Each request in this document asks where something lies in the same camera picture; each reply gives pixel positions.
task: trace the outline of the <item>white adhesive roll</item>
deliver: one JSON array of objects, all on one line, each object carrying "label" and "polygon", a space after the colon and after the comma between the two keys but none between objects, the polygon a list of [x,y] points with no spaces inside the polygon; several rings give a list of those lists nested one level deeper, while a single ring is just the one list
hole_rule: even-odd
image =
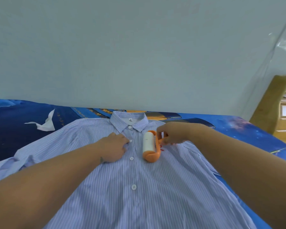
[{"label": "white adhesive roll", "polygon": [[156,152],[155,136],[152,132],[146,132],[143,136],[143,152],[145,151]]}]

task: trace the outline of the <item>white tissue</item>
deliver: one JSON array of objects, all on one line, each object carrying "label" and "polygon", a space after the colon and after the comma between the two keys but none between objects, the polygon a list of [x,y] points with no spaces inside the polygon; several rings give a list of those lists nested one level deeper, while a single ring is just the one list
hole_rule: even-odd
[{"label": "white tissue", "polygon": [[54,125],[53,125],[53,121],[52,121],[52,117],[54,114],[55,109],[53,109],[52,111],[50,111],[48,118],[46,119],[46,122],[43,125],[40,125],[36,122],[28,122],[25,124],[36,124],[37,125],[37,129],[41,130],[41,131],[54,131]]}]

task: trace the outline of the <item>shirt sleeve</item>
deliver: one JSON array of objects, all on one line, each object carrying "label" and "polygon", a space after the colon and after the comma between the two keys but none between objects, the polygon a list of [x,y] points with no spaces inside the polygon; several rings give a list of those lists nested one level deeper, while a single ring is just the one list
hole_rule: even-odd
[{"label": "shirt sleeve", "polygon": [[199,158],[206,164],[206,166],[213,172],[213,174],[221,176],[192,142],[186,141],[186,142],[183,142],[182,145],[186,147],[189,151],[197,154]]},{"label": "shirt sleeve", "polygon": [[0,161],[0,180],[19,170],[48,160],[76,148],[78,121],[74,121],[27,146],[17,150],[14,157]]}]

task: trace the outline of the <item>hand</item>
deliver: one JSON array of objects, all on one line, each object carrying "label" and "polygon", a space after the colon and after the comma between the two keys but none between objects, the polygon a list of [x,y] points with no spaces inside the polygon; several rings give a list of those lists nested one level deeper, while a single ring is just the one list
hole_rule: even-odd
[{"label": "hand", "polygon": [[115,162],[121,159],[126,152],[126,148],[123,146],[128,142],[129,140],[123,134],[116,135],[113,132],[93,145],[96,146],[95,149],[100,153],[100,163]]},{"label": "hand", "polygon": [[162,132],[164,132],[164,138],[159,140],[161,145],[167,145],[169,143],[182,143],[187,141],[191,133],[191,127],[198,125],[194,123],[184,122],[168,122],[157,128],[158,139],[162,138]]}]

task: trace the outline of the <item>shirt collar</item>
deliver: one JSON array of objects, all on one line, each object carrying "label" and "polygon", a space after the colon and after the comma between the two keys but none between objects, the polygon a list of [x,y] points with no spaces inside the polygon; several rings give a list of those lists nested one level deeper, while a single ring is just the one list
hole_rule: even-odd
[{"label": "shirt collar", "polygon": [[122,118],[141,119],[132,126],[139,132],[141,132],[148,124],[148,119],[144,112],[128,113],[114,111],[111,115],[110,122],[119,131],[119,133],[121,133],[128,126],[128,124]]}]

